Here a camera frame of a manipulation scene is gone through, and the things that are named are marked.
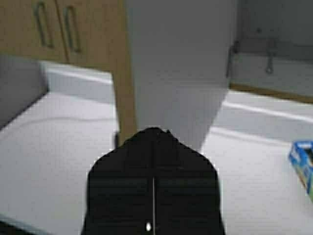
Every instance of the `cabinet handle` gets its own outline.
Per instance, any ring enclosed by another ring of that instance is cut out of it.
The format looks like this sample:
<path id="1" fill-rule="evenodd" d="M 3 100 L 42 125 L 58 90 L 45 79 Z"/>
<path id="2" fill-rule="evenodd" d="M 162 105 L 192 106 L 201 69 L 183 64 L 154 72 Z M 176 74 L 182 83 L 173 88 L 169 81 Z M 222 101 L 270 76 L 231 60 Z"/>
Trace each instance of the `cabinet handle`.
<path id="1" fill-rule="evenodd" d="M 39 10 L 42 9 L 43 14 L 44 14 L 44 18 L 45 18 L 45 25 L 47 27 L 47 33 L 48 33 L 48 37 L 49 37 L 49 43 L 46 42 L 45 40 L 45 35 L 44 35 L 44 30 L 43 30 L 43 25 L 42 22 L 40 20 L 40 15 L 39 15 Z M 45 10 L 45 3 L 43 1 L 39 1 L 34 9 L 34 16 L 37 22 L 37 26 L 38 26 L 38 31 L 39 31 L 39 35 L 40 35 L 40 39 L 41 39 L 41 43 L 44 47 L 49 47 L 49 48 L 53 48 L 53 42 L 52 42 L 52 36 L 50 33 L 50 28 L 48 25 L 48 19 L 47 19 L 47 14 L 46 14 L 46 10 Z"/>
<path id="2" fill-rule="evenodd" d="M 69 12 L 71 12 L 71 15 L 72 15 L 72 22 L 74 26 L 74 33 L 75 33 L 77 47 L 74 47 L 73 38 L 72 38 L 71 31 L 70 31 Z M 78 35 L 78 30 L 77 30 L 76 14 L 75 14 L 75 10 L 73 6 L 67 6 L 64 9 L 64 22 L 65 22 L 65 28 L 67 31 L 67 39 L 68 39 L 69 48 L 76 53 L 80 53 L 81 49 L 80 49 L 80 41 L 79 41 L 79 35 Z"/>

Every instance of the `cardboard box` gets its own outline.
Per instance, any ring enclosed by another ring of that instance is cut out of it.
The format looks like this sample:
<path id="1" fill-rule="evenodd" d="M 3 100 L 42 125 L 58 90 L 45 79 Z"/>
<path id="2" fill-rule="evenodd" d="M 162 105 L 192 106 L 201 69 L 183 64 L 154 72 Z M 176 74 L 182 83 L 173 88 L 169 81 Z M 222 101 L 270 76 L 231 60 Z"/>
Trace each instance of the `cardboard box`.
<path id="1" fill-rule="evenodd" d="M 313 202 L 313 141 L 295 141 L 289 160 Z"/>

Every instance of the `white stripe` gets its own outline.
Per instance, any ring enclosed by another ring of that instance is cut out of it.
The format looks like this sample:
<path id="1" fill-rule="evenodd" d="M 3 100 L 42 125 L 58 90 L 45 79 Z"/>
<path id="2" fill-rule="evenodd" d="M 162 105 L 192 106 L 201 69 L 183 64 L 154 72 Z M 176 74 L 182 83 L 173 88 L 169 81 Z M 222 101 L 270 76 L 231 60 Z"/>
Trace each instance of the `white stripe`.
<path id="1" fill-rule="evenodd" d="M 47 73 L 49 74 L 50 72 L 51 73 L 60 74 L 60 75 L 63 75 L 63 76 L 71 76 L 71 77 L 77 77 L 77 78 L 91 80 L 91 81 L 97 81 L 97 82 L 101 82 L 101 83 L 105 83 L 105 84 L 109 84 L 109 85 L 113 84 L 112 80 L 103 79 L 103 78 L 99 78 L 99 77 L 96 77 L 96 76 L 79 74 L 79 73 L 76 73 L 76 72 L 60 71 L 60 70 L 56 70 L 56 69 L 48 69 Z"/>
<path id="2" fill-rule="evenodd" d="M 313 123 L 313 118 L 311 118 L 311 117 L 294 115 L 294 114 L 289 114 L 289 113 L 284 113 L 284 112 L 279 112 L 279 111 L 273 111 L 273 110 L 269 110 L 269 109 L 256 108 L 256 107 L 238 104 L 238 103 L 231 103 L 231 102 L 224 101 L 223 106 L 229 107 L 229 108 L 235 108 L 235 109 L 243 109 L 243 110 L 256 112 L 256 113 L 262 113 L 262 114 L 275 116 L 275 117 L 281 117 L 281 118 L 287 118 L 287 119 L 292 119 L 292 120 L 298 120 L 298 121 Z"/>
<path id="3" fill-rule="evenodd" d="M 289 142 L 264 138 L 264 137 L 260 137 L 257 135 L 244 134 L 241 132 L 231 131 L 231 130 L 227 130 L 227 129 L 220 128 L 220 127 L 211 127 L 210 132 L 212 134 L 224 134 L 224 135 L 228 135 L 228 136 L 232 136 L 232 137 L 236 137 L 236 138 L 247 139 L 249 141 L 261 141 L 264 143 L 272 143 L 272 144 L 277 144 L 277 145 L 290 146 Z"/>

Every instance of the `white surface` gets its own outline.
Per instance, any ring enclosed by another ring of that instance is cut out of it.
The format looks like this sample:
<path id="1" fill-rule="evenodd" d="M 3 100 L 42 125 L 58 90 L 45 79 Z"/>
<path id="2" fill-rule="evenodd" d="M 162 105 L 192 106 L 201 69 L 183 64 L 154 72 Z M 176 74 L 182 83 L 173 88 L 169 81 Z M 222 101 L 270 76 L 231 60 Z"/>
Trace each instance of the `white surface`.
<path id="1" fill-rule="evenodd" d="M 219 173 L 227 234 L 312 234 L 313 203 L 288 160 L 292 140 L 313 139 L 312 123 L 292 115 L 313 118 L 312 109 L 228 93 L 201 149 Z"/>
<path id="2" fill-rule="evenodd" d="M 87 173 L 113 149 L 115 107 L 48 93 L 0 132 L 0 217 L 38 234 L 80 234 Z"/>
<path id="3" fill-rule="evenodd" d="M 109 72 L 52 62 L 41 62 L 49 90 L 97 102 L 114 104 L 114 87 Z"/>
<path id="4" fill-rule="evenodd" d="M 271 75 L 265 72 L 267 63 L 267 56 L 244 53 L 236 55 L 233 60 L 231 82 L 312 96 L 312 63 L 274 58 L 274 72 Z"/>
<path id="5" fill-rule="evenodd" d="M 237 0 L 125 2 L 138 128 L 199 150 L 227 92 Z"/>

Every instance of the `wooden panel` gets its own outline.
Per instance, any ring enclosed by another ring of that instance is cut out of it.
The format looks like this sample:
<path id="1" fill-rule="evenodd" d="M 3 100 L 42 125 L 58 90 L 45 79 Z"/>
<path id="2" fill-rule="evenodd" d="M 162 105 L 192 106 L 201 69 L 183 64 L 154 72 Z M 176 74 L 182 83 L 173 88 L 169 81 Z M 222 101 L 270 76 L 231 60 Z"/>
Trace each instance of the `wooden panel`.
<path id="1" fill-rule="evenodd" d="M 35 16 L 38 18 L 43 35 Z M 59 16 L 54 0 L 2 0 L 0 53 L 66 62 Z"/>
<path id="2" fill-rule="evenodd" d="M 305 96 L 305 95 L 298 95 L 293 93 L 287 93 L 287 92 L 280 92 L 270 89 L 264 89 L 259 87 L 252 87 L 242 84 L 235 84 L 230 83 L 229 86 L 230 89 L 240 92 L 249 92 L 253 94 L 259 94 L 259 95 L 265 95 L 270 97 L 275 97 L 279 99 L 286 99 L 286 100 L 293 100 L 301 103 L 308 103 L 313 104 L 313 96 Z"/>
<path id="3" fill-rule="evenodd" d="M 69 61 L 113 75 L 120 143 L 137 132 L 124 0 L 58 0 Z"/>
<path id="4" fill-rule="evenodd" d="M 20 0 L 0 1 L 0 53 L 17 55 L 20 51 L 18 25 L 19 13 L 16 10 Z"/>

